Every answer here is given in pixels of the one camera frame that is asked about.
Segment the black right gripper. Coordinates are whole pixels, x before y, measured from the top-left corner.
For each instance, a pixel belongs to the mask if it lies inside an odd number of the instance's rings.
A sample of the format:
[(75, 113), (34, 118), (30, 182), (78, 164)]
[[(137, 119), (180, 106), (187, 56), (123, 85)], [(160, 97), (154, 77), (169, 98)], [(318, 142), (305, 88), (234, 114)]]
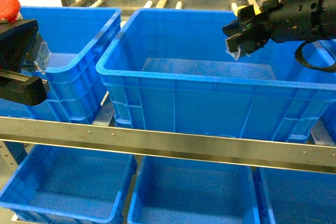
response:
[(269, 39), (277, 43), (335, 39), (335, 0), (277, 1), (276, 7), (265, 11), (254, 5), (234, 11), (236, 19), (222, 28), (228, 37), (227, 53), (250, 55)]

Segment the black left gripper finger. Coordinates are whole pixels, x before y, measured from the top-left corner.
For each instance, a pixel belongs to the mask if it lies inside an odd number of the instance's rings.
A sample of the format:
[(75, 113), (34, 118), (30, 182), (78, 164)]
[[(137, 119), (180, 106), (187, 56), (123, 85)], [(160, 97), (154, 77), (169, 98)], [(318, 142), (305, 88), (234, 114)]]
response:
[(38, 33), (35, 19), (1, 23), (1, 69), (20, 73), (25, 57)]
[(35, 106), (47, 99), (49, 91), (45, 79), (1, 69), (1, 99)]

